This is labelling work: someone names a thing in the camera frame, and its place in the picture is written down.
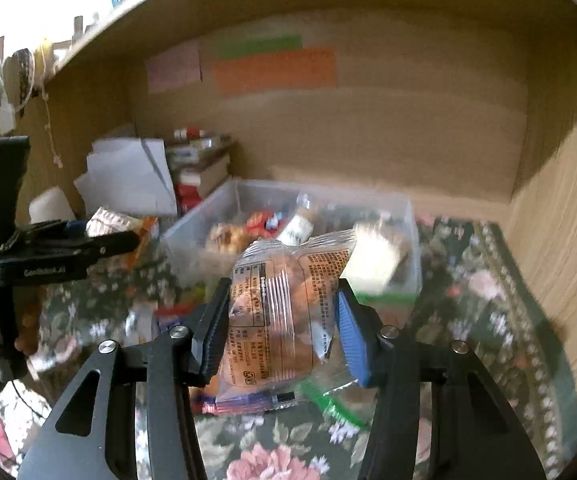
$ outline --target nutrition label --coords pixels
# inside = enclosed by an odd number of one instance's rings
[[[267,270],[274,275],[272,261],[233,269],[227,348],[234,386],[256,386],[269,377]]]
[[[313,338],[315,345],[321,345],[321,354],[328,352],[335,323],[335,297],[337,280],[349,260],[350,251],[330,251],[328,253],[305,254],[299,257],[299,265],[309,277],[306,282],[307,300],[311,327],[319,330],[319,340]]]

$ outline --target sticky note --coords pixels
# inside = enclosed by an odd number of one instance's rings
[[[300,50],[301,48],[302,36],[299,34],[285,34],[275,38],[243,38],[241,40],[220,41],[217,43],[217,59],[237,59],[265,52]]]
[[[144,64],[150,94],[166,92],[202,79],[197,40],[171,47],[150,57]]]
[[[304,48],[217,61],[212,66],[224,94],[337,85],[332,48]]]

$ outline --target snack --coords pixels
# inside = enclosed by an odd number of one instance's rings
[[[226,383],[259,388],[308,375],[326,358],[337,281],[354,245],[349,230],[299,248],[259,240],[244,252],[232,274]]]
[[[252,237],[273,238],[286,223],[281,212],[256,211],[246,221],[245,229]]]
[[[214,253],[239,254],[254,240],[243,227],[233,224],[213,226],[206,240],[206,249]]]
[[[342,272],[356,294],[379,296],[408,256],[409,240],[397,229],[378,223],[355,224],[358,243]]]
[[[150,240],[150,232],[157,224],[157,218],[148,216],[143,219],[133,218],[122,213],[116,213],[106,207],[99,208],[86,223],[86,234],[90,237],[134,231],[139,235],[139,245],[129,254],[118,254],[98,262],[95,269],[132,269],[139,261],[146,244]]]

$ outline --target black cable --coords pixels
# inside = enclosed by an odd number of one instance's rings
[[[15,381],[11,381],[12,387],[15,390],[15,393],[17,394],[17,396],[20,398],[20,400],[26,405],[26,407],[28,409],[30,409],[33,413],[35,413],[35,415],[37,415],[39,418],[41,418],[42,420],[46,420],[46,417],[43,415],[40,415],[38,412],[36,412],[28,402],[26,402],[26,400],[24,399],[24,397],[22,397],[22,395],[20,394],[20,392],[17,389],[17,386],[15,386]]]
[[[19,467],[19,466],[20,466],[20,464],[18,464],[17,460],[15,460],[14,458],[11,458],[11,457],[9,457],[9,456],[6,456],[6,455],[5,455],[4,453],[2,453],[1,451],[0,451],[0,456],[1,456],[4,460],[6,460],[7,464],[8,464],[8,463],[11,463],[11,465],[14,465],[14,466],[16,466],[16,467]]]

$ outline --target book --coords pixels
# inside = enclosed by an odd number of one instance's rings
[[[202,200],[228,177],[228,153],[217,159],[184,166],[174,171],[175,192],[178,201],[185,196],[197,194]]]

